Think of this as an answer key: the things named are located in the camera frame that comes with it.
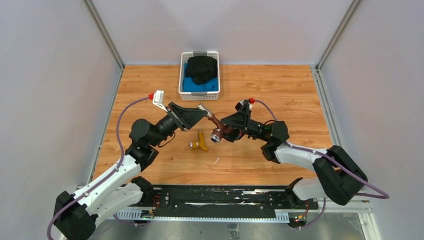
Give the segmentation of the silver pipe fitting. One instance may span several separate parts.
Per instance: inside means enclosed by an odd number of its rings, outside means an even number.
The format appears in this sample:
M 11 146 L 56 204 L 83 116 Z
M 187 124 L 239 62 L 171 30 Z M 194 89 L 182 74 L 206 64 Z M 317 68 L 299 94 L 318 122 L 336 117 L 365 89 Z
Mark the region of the silver pipe fitting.
M 206 108 L 202 103 L 200 103 L 198 106 L 197 106 L 197 108 L 198 109 L 200 109 L 200 110 L 202 110 L 202 111 L 205 111 L 206 112 L 206 117 L 209 119 L 209 118 L 211 118 L 212 116 L 213 116 L 213 113 L 208 109 L 208 108 Z

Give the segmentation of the brown faucet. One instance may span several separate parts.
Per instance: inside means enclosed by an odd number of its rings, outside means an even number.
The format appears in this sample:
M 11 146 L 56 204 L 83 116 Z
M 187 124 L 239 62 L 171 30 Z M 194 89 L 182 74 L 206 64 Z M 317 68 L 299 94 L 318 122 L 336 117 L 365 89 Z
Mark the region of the brown faucet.
M 222 139 L 224 139 L 225 135 L 230 134 L 234 130 L 233 127 L 221 123 L 221 121 L 213 113 L 211 113 L 207 119 L 213 122 L 216 126 L 210 135 L 210 139 L 214 143 L 219 143 Z

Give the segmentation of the yellow brass faucet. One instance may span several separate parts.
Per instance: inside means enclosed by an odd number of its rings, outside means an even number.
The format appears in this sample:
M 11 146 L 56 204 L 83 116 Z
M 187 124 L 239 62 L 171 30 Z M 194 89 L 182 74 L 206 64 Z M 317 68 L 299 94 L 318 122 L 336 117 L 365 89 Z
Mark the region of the yellow brass faucet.
M 190 141 L 188 146 L 191 150 L 196 150 L 196 149 L 201 149 L 202 151 L 208 151 L 209 148 L 206 146 L 206 141 L 205 141 L 205 137 L 204 137 L 204 132 L 199 129 L 197 131 L 197 137 L 198 140 L 197 141 Z

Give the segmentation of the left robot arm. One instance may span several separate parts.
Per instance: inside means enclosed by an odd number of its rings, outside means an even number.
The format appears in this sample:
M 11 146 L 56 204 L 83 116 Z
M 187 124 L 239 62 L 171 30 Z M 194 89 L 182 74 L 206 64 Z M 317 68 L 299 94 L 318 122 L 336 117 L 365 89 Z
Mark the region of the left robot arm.
M 143 118 L 132 124 L 131 144 L 127 149 L 120 136 L 116 137 L 121 153 L 108 170 L 75 192 L 63 191 L 57 196 L 47 227 L 49 240 L 53 238 L 53 227 L 68 240 L 87 240 L 97 227 L 120 210 L 136 203 L 145 207 L 153 202 L 152 186 L 139 174 L 159 154 L 155 147 L 173 136 L 177 129 L 188 131 L 211 114 L 202 105 L 185 108 L 172 102 L 164 109 L 166 115 L 156 124 Z

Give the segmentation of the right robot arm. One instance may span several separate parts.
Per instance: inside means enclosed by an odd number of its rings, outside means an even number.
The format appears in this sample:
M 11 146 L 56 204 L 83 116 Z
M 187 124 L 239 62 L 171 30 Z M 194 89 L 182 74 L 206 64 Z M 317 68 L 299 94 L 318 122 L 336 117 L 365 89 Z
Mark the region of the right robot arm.
M 262 123 L 251 118 L 252 103 L 251 99 L 239 102 L 235 113 L 219 121 L 219 137 L 228 142 L 244 136 L 262 140 L 261 151 L 267 161 L 313 171 L 315 178 L 299 177 L 286 187 L 285 200 L 291 208 L 316 198 L 344 206 L 366 185 L 367 176 L 341 146 L 310 148 L 290 143 L 284 121 L 273 118 Z

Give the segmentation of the blue cloth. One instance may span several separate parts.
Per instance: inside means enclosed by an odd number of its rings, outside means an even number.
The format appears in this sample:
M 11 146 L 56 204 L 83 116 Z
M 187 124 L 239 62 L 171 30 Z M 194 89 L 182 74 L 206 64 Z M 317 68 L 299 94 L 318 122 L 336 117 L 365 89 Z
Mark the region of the blue cloth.
M 182 80 L 183 92 L 216 92 L 218 91 L 219 80 L 217 77 L 210 79 L 206 83 L 196 84 L 191 76 L 184 74 Z

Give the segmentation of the white plastic basket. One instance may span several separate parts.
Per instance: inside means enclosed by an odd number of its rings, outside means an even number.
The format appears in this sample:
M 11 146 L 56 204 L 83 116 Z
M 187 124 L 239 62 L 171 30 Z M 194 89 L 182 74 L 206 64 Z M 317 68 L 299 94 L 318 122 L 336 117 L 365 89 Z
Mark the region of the white plastic basket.
M 183 101 L 214 101 L 221 90 L 217 51 L 183 52 L 180 60 L 178 93 Z

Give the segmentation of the black cloth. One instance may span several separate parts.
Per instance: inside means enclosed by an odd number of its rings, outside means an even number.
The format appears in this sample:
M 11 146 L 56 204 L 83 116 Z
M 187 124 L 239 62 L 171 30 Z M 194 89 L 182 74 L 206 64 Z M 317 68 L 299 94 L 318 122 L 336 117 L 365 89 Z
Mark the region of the black cloth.
M 192 77 L 197 84 L 204 84 L 218 77 L 218 60 L 211 56 L 193 56 L 188 59 L 185 76 Z

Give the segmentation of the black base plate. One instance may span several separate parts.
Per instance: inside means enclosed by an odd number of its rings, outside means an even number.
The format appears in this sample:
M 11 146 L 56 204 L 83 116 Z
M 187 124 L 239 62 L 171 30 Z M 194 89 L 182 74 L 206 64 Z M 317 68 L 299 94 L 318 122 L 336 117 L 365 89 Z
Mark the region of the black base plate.
M 130 206 L 135 218 L 184 220 L 277 220 L 283 212 L 318 209 L 315 200 L 296 200 L 284 185 L 155 185 Z

